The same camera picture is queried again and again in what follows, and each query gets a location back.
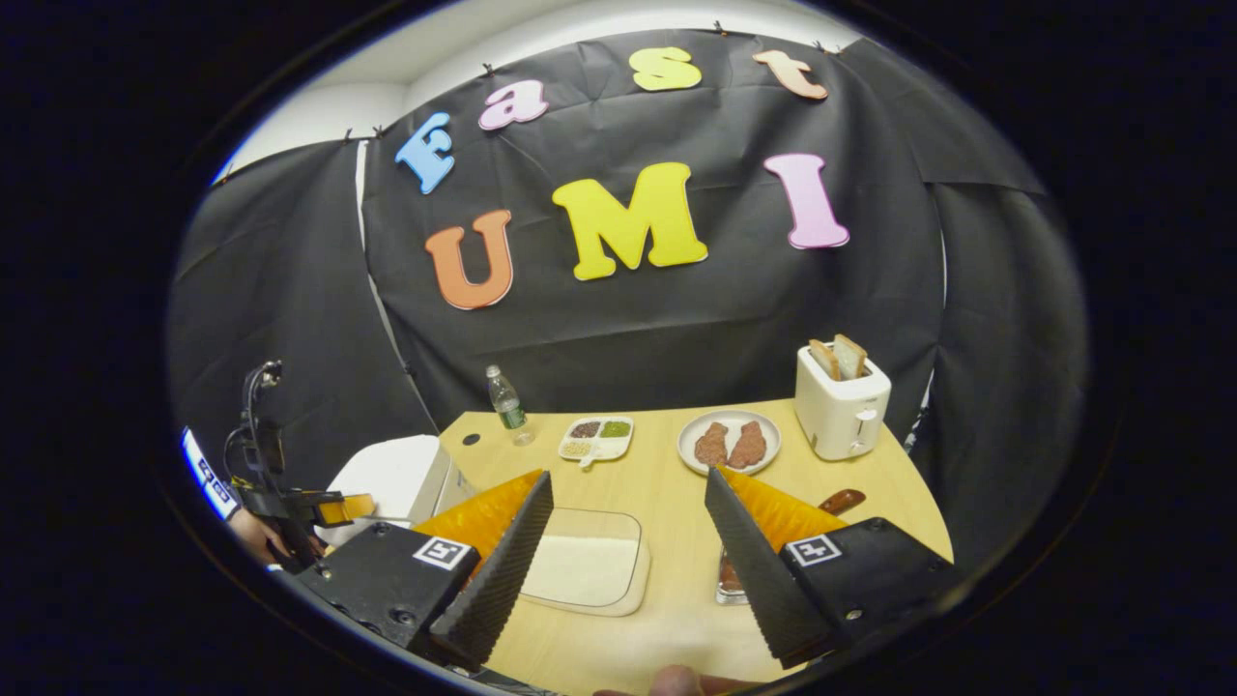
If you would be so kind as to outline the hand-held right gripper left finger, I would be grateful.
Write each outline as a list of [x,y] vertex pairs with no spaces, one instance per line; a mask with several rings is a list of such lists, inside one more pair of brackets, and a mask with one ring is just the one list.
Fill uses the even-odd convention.
[[489,661],[554,511],[531,470],[411,529],[376,520],[298,572],[327,607],[442,666]]

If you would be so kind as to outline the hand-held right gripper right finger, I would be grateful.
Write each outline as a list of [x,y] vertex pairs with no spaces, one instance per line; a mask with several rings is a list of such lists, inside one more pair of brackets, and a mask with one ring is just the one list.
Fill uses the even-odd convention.
[[708,472],[705,507],[785,668],[870,651],[945,612],[962,585],[957,567],[892,520],[844,523],[729,469]]

